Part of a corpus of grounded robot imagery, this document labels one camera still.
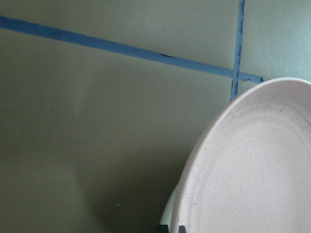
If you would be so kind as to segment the pink plate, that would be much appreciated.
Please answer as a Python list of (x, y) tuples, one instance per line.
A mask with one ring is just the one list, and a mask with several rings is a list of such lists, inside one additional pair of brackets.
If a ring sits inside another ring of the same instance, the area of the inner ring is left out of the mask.
[(310, 82), (266, 81), (231, 102), (187, 160), (170, 230), (310, 232)]

